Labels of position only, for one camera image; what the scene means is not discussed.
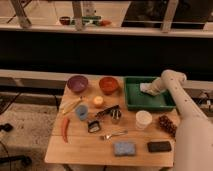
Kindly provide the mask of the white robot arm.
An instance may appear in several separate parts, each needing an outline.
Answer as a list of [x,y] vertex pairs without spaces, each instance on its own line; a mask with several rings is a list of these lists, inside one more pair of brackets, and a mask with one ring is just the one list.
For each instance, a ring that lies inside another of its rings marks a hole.
[[148,94],[168,90],[180,113],[173,171],[213,171],[213,123],[183,89],[186,80],[182,72],[164,70],[151,83]]

